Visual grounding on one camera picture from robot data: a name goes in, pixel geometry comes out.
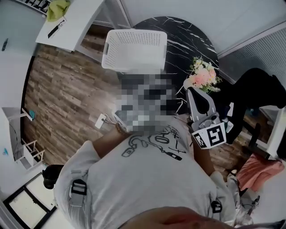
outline graphic print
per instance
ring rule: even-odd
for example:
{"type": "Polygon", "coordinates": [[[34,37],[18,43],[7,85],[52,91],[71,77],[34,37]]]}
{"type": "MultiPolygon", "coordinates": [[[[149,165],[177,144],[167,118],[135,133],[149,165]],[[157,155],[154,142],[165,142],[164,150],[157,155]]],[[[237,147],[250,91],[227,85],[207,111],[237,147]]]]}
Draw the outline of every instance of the graphic print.
{"type": "Polygon", "coordinates": [[[200,145],[201,148],[205,148],[206,144],[204,142],[204,140],[202,139],[202,137],[199,135],[199,133],[194,134],[193,135],[195,137],[195,139],[197,140],[198,144],[200,145]]]}
{"type": "Polygon", "coordinates": [[[122,156],[130,157],[130,155],[132,155],[136,151],[138,144],[141,144],[145,148],[148,147],[149,145],[156,147],[157,149],[161,151],[161,153],[167,154],[168,156],[178,161],[181,161],[182,158],[176,155],[174,152],[186,153],[186,151],[178,148],[178,140],[180,140],[178,131],[175,128],[168,125],[167,127],[164,128],[163,131],[156,132],[148,136],[147,139],[144,136],[132,136],[128,142],[130,147],[128,147],[122,153],[122,156]],[[164,146],[166,144],[169,144],[172,146],[174,145],[174,148],[168,147],[170,151],[169,150],[166,151],[164,150],[167,148],[167,146],[164,146]]]}
{"type": "Polygon", "coordinates": [[[207,129],[207,134],[210,139],[210,145],[214,146],[224,141],[223,132],[220,126],[207,129]]]}

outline white desk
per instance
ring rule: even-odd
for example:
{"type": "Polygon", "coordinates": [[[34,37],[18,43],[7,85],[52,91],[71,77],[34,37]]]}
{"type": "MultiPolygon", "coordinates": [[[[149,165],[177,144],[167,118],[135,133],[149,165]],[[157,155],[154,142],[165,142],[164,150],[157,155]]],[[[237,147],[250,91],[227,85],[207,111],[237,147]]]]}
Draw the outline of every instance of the white desk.
{"type": "MultiPolygon", "coordinates": [[[[257,146],[262,150],[266,151],[267,153],[269,153],[272,157],[278,158],[277,149],[280,145],[285,129],[286,129],[286,109],[282,108],[278,111],[277,118],[268,142],[264,143],[260,140],[257,140],[256,141],[257,146]]],[[[241,132],[240,135],[249,140],[252,137],[251,135],[244,132],[241,132]]]]}
{"type": "Polygon", "coordinates": [[[68,51],[77,50],[101,62],[102,55],[95,52],[93,53],[80,45],[88,29],[101,10],[104,11],[112,26],[115,29],[119,29],[119,26],[113,17],[112,4],[109,0],[71,0],[71,5],[64,17],[55,22],[45,22],[36,42],[56,46],[68,51]],[[63,19],[66,20],[63,26],[55,32],[53,37],[48,38],[48,34],[63,19]]]}

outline wall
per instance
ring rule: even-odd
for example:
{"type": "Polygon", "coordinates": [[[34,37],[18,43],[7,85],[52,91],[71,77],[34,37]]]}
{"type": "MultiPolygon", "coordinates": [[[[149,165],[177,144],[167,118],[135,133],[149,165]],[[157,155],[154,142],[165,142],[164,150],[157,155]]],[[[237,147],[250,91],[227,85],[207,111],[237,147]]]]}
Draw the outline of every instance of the wall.
{"type": "Polygon", "coordinates": [[[121,0],[131,25],[156,16],[194,23],[218,53],[286,20],[284,0],[121,0]]]}
{"type": "Polygon", "coordinates": [[[237,81],[247,70],[260,68],[269,75],[276,75],[286,88],[286,23],[283,24],[283,29],[260,39],[257,36],[256,41],[221,57],[220,70],[237,81]]]}
{"type": "Polygon", "coordinates": [[[10,0],[0,2],[0,107],[20,107],[28,66],[45,18],[10,0]]]}

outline white cord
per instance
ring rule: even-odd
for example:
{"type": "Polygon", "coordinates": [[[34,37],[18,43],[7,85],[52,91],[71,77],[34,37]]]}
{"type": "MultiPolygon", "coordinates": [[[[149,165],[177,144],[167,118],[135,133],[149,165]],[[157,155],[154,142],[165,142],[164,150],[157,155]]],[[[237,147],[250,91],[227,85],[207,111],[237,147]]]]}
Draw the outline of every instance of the white cord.
{"type": "Polygon", "coordinates": [[[107,123],[107,124],[110,124],[110,125],[115,126],[115,124],[114,124],[114,123],[110,123],[110,122],[108,122],[108,121],[106,121],[106,120],[104,120],[104,119],[102,119],[102,121],[103,121],[103,122],[105,122],[105,123],[107,123]]]}
{"type": "Polygon", "coordinates": [[[182,120],[181,118],[179,118],[179,117],[176,116],[176,115],[173,115],[173,117],[176,118],[176,119],[179,119],[179,120],[183,121],[184,123],[188,123],[188,122],[186,122],[185,120],[182,120]]]}
{"type": "Polygon", "coordinates": [[[108,114],[104,113],[104,115],[109,118],[110,122],[112,122],[113,124],[116,124],[116,122],[114,122],[114,121],[111,120],[111,118],[109,117],[108,114]]]}

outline power adapter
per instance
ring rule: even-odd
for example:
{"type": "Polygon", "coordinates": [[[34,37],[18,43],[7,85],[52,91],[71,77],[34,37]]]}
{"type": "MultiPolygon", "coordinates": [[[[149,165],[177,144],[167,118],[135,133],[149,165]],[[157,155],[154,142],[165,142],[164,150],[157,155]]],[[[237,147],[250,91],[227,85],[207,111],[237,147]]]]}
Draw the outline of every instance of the power adapter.
{"type": "Polygon", "coordinates": [[[106,115],[105,114],[100,114],[97,122],[95,123],[95,127],[97,129],[100,129],[104,123],[104,121],[106,120],[106,115]]]}

